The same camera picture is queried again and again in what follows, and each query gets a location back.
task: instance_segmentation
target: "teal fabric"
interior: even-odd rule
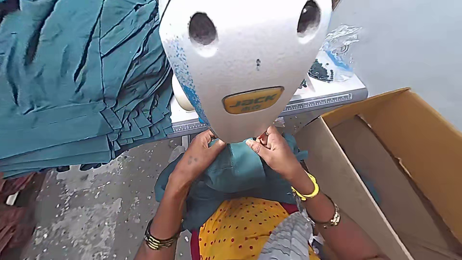
[[[258,154],[244,142],[227,144],[204,172],[201,180],[219,192],[241,192],[265,181],[265,171]]]
[[[298,149],[293,136],[288,134],[283,136],[297,159],[305,160],[308,152]],[[245,142],[228,145],[207,168],[202,177],[193,183],[186,199],[186,210],[183,214],[182,227],[184,229],[190,231],[198,229],[217,210],[220,204],[228,199],[254,197],[295,204],[289,182],[272,170],[249,147],[245,149],[244,145],[247,147]],[[183,154],[170,163],[159,175],[154,187],[156,201],[162,200],[168,178],[182,157]],[[247,184],[246,181],[249,180],[258,181]]]
[[[172,71],[155,0],[40,0],[20,7],[0,19],[5,177],[107,163],[173,132]]]

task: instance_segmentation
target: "measuring tape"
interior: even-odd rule
[[[328,98],[309,100],[309,101],[304,101],[300,103],[286,105],[286,108],[282,111],[282,113],[304,109],[304,108],[309,108],[309,107],[314,107],[314,106],[338,103],[338,102],[348,101],[352,99],[353,99],[353,94],[348,93],[348,94],[343,94],[343,95],[338,95],[338,96],[333,96],[333,97],[328,97]],[[192,123],[179,124],[179,125],[172,126],[173,133],[179,133],[179,132],[184,132],[188,130],[197,130],[201,128],[206,129],[207,125],[202,124],[201,122],[192,122]]]
[[[309,107],[314,107],[314,106],[319,106],[319,105],[332,104],[332,103],[337,103],[337,102],[342,102],[342,101],[347,101],[347,100],[352,100],[352,99],[353,99],[353,94],[348,93],[344,95],[338,95],[338,96],[333,96],[333,97],[328,97],[328,98],[323,98],[323,99],[315,99],[315,100],[310,100],[310,101],[305,101],[305,102],[300,102],[300,103],[295,103],[295,104],[289,104],[289,105],[286,105],[286,108],[282,111],[282,113],[304,109],[304,108],[309,108]]]

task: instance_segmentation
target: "cardboard box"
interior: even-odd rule
[[[391,259],[462,259],[462,134],[410,89],[296,135],[321,187]]]

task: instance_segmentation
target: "gold bangle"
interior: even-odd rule
[[[319,221],[316,221],[315,219],[313,219],[311,216],[310,218],[312,219],[312,221],[315,223],[315,224],[319,224],[319,225],[322,225],[322,227],[324,227],[325,229],[327,227],[334,227],[334,226],[337,226],[339,223],[340,223],[340,209],[339,207],[337,206],[337,204],[327,195],[325,195],[329,200],[330,202],[332,202],[332,204],[334,205],[334,208],[335,208],[335,212],[334,212],[334,216],[327,222],[319,222]]]
[[[315,186],[315,190],[311,194],[303,195],[303,194],[299,193],[294,187],[292,187],[293,193],[295,195],[299,196],[302,201],[305,201],[307,198],[313,198],[319,193],[319,185],[316,183],[316,178],[313,175],[309,174],[309,173],[306,173],[306,174],[308,174],[308,177],[310,178],[310,180],[313,182],[313,184]]]
[[[152,224],[152,219],[149,221],[146,227],[144,241],[146,242],[146,245],[152,250],[161,250],[163,248],[171,247],[175,243],[175,241],[178,239],[178,236],[180,235],[180,232],[178,232],[169,239],[158,239],[154,237],[153,235],[151,235],[151,232],[150,232],[151,224]]]

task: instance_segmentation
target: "woman's left hand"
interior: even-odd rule
[[[209,147],[208,144],[212,141],[212,138],[215,138],[215,136],[210,130],[202,132],[194,137],[184,153],[183,158],[175,167],[174,172],[176,176],[180,176],[184,181],[192,183],[210,166],[226,146],[225,142],[217,139],[217,141]]]

